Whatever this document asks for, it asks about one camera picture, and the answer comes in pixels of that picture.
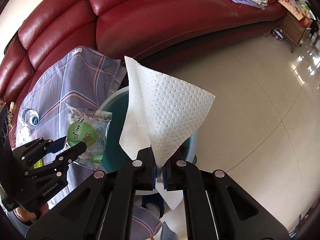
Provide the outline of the green snack packet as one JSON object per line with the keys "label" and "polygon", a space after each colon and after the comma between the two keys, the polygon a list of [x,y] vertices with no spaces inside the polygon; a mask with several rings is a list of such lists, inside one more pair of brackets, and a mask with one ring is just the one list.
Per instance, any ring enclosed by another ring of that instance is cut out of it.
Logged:
{"label": "green snack packet", "polygon": [[86,151],[78,156],[75,163],[91,170],[97,170],[106,148],[112,113],[78,109],[70,105],[67,108],[68,127],[65,147],[72,147],[79,142],[84,142],[87,146]]}

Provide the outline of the white paper towel sheet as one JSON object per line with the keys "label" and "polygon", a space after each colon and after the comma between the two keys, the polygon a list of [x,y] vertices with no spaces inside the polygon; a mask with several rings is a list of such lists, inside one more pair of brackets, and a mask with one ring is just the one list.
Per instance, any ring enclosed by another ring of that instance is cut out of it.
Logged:
{"label": "white paper towel sheet", "polygon": [[164,189],[166,161],[203,124],[214,94],[173,76],[124,58],[129,78],[129,104],[119,144],[132,159],[150,147],[157,166],[156,190],[171,210],[183,200],[181,191]]}

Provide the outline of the teal plastic trash bin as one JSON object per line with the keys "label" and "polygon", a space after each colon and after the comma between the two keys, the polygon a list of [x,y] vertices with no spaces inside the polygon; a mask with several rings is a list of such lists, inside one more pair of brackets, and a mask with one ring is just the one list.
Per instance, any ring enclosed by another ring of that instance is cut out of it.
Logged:
{"label": "teal plastic trash bin", "polygon": [[[99,170],[106,173],[118,171],[124,164],[130,162],[130,157],[123,151],[119,144],[123,130],[127,108],[129,104],[129,87],[124,87],[112,94],[99,108],[102,111],[112,113],[112,120],[107,133],[106,147],[103,158],[99,164]],[[196,164],[197,132],[188,138],[181,146],[180,153],[182,159]],[[158,191],[137,191],[136,195],[156,194]]]}

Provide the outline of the clear plastic water bottle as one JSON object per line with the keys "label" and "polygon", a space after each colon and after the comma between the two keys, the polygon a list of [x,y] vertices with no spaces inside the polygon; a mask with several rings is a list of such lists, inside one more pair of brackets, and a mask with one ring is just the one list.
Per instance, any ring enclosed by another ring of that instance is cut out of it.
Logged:
{"label": "clear plastic water bottle", "polygon": [[39,114],[32,108],[22,108],[19,112],[20,120],[24,126],[33,129],[40,122]]}

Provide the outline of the grey plaid cloth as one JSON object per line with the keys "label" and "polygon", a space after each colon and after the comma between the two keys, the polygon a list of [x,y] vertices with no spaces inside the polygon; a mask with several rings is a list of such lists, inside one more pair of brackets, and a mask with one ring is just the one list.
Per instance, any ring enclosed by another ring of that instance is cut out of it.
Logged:
{"label": "grey plaid cloth", "polygon": [[[86,47],[70,51],[60,61],[49,67],[24,98],[16,125],[16,147],[36,138],[59,139],[68,135],[69,116],[74,109],[97,111],[101,104],[120,86],[126,69],[120,60],[110,59]],[[40,122],[27,128],[22,121],[22,109],[30,108],[39,114]],[[49,209],[65,198],[88,178],[93,170],[100,168],[106,145],[106,131],[102,138],[98,133],[98,148],[93,146],[75,163],[67,173],[68,185],[48,201]],[[148,239],[156,235],[163,223],[159,209],[154,204],[147,208],[135,205],[131,223],[131,239]]]}

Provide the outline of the red leather sofa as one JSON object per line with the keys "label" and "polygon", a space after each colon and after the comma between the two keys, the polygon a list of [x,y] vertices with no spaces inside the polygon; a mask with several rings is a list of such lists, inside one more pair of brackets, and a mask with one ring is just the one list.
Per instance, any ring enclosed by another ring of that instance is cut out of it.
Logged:
{"label": "red leather sofa", "polygon": [[23,21],[1,62],[1,103],[20,102],[71,49],[87,46],[141,60],[177,43],[227,31],[218,46],[262,34],[285,15],[231,0],[43,0]]}

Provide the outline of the wooden side table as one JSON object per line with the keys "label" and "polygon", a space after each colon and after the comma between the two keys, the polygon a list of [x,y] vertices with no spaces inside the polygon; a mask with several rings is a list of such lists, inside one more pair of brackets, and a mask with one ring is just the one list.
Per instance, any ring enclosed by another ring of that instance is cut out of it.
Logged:
{"label": "wooden side table", "polygon": [[293,53],[296,46],[301,46],[308,39],[312,20],[305,17],[300,10],[287,0],[279,0],[278,2],[287,10],[280,28],[291,41],[291,53]]}

